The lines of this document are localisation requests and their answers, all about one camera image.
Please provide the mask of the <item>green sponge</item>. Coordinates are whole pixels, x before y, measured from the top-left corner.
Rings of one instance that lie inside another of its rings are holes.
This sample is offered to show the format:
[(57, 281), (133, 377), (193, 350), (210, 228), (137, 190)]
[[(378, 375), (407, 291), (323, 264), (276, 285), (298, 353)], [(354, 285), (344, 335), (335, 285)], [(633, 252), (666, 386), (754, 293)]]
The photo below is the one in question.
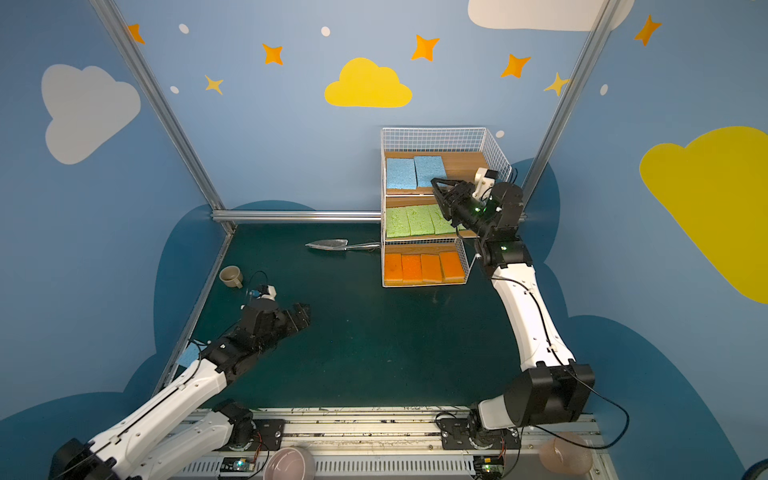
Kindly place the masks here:
[(405, 208), (405, 213), (411, 236), (425, 236), (435, 233), (430, 205), (408, 206)]
[(437, 204), (427, 205), (426, 211), (429, 213), (435, 235), (452, 235), (456, 233), (456, 228), (452, 226), (449, 220), (446, 220)]
[(385, 212), (385, 235), (387, 239), (405, 238), (411, 235), (406, 207), (395, 207)]

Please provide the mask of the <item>white wire wooden shelf rack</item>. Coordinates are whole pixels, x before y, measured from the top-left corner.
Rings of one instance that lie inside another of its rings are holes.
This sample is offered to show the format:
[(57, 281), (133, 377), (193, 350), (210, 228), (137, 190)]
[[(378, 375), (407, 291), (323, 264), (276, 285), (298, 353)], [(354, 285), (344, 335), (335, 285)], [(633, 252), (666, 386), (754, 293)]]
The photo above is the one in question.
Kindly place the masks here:
[[(496, 182), (507, 180), (513, 168), (502, 152), (490, 130), (486, 127), (385, 127), (380, 134), (381, 153), (381, 270), (385, 288), (431, 287), (461, 285), (467, 282), (472, 256), (466, 253), (466, 244), (477, 235), (459, 225), (456, 233), (449, 235), (409, 236), (387, 239), (385, 212), (395, 207), (437, 204), (443, 214), (443, 201), (437, 201), (431, 188), (413, 190), (388, 190), (386, 188), (386, 159), (413, 158), (415, 156), (441, 156), (447, 179), (464, 180), (474, 185), (478, 168), (498, 171)], [(437, 254), (457, 251), (466, 274), (464, 283), (384, 283), (384, 256), (387, 253), (401, 255)]]

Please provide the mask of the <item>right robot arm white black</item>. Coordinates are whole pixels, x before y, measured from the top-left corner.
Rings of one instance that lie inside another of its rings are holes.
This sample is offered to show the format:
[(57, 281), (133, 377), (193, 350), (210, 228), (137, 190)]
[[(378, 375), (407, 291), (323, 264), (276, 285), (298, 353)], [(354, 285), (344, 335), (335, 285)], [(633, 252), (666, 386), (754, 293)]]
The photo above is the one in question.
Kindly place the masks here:
[(523, 192), (483, 176), (473, 182), (431, 182), (443, 217), (477, 236), (476, 254), (509, 318), (520, 355), (520, 374), (501, 395), (473, 411), (479, 432), (550, 425), (579, 419), (595, 395), (595, 375), (576, 361), (557, 331), (539, 291), (532, 256), (518, 234)]

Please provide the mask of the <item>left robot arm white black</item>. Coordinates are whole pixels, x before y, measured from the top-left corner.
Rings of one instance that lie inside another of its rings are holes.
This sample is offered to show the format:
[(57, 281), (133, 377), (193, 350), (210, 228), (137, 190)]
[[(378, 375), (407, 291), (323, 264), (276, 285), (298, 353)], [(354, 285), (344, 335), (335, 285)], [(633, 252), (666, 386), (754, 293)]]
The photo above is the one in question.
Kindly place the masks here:
[(249, 409), (217, 406), (179, 435), (190, 413), (248, 372), (278, 343), (306, 329), (311, 309), (282, 309), (271, 295), (250, 300), (241, 319), (202, 349), (184, 372), (132, 414), (86, 443), (71, 439), (53, 455), (51, 479), (168, 479), (191, 461), (253, 436)]

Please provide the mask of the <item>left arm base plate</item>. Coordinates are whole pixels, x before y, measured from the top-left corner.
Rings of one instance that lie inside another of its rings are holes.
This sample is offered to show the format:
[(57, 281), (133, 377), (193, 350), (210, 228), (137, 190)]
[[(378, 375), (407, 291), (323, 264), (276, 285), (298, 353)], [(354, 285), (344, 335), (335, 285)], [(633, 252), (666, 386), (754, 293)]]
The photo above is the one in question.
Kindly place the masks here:
[(255, 419), (237, 423), (225, 449), (231, 451), (275, 451), (281, 447), (286, 421)]

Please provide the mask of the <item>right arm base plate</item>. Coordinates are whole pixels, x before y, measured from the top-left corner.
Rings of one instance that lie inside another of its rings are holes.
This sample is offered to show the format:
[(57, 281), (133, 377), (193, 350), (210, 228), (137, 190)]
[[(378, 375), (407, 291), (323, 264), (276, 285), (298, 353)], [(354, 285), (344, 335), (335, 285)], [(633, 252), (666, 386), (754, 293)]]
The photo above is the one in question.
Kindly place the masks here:
[(512, 429), (487, 430), (479, 420), (438, 415), (434, 420), (443, 450), (516, 450), (520, 435)]

